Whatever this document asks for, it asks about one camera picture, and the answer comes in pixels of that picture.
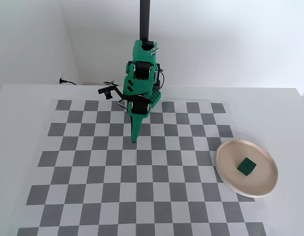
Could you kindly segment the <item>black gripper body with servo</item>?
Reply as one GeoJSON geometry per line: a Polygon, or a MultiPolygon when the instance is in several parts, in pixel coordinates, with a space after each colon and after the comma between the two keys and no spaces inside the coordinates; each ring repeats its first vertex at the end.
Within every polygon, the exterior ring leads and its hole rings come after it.
{"type": "Polygon", "coordinates": [[[131,111],[134,114],[146,115],[149,110],[150,100],[142,96],[132,98],[131,111]]]}

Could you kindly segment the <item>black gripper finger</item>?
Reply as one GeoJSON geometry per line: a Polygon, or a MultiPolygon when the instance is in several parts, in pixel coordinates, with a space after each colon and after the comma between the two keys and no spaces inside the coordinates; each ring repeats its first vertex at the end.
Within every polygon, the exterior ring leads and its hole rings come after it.
{"type": "Polygon", "coordinates": [[[137,142],[137,123],[136,119],[133,116],[130,116],[131,121],[131,141],[132,143],[137,142]]]}

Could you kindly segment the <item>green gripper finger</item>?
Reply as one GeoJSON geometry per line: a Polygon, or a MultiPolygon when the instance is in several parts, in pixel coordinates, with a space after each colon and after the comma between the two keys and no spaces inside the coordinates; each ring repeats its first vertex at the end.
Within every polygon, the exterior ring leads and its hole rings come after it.
{"type": "Polygon", "coordinates": [[[140,135],[142,121],[143,121],[144,118],[147,118],[149,116],[150,111],[151,111],[151,106],[149,104],[149,110],[148,110],[148,113],[146,115],[140,115],[140,114],[134,114],[134,113],[132,113],[132,111],[131,111],[131,105],[132,105],[132,100],[129,100],[128,104],[127,104],[127,111],[128,111],[129,116],[133,116],[136,119],[136,123],[137,123],[137,139],[138,139],[138,137],[140,135]]]}

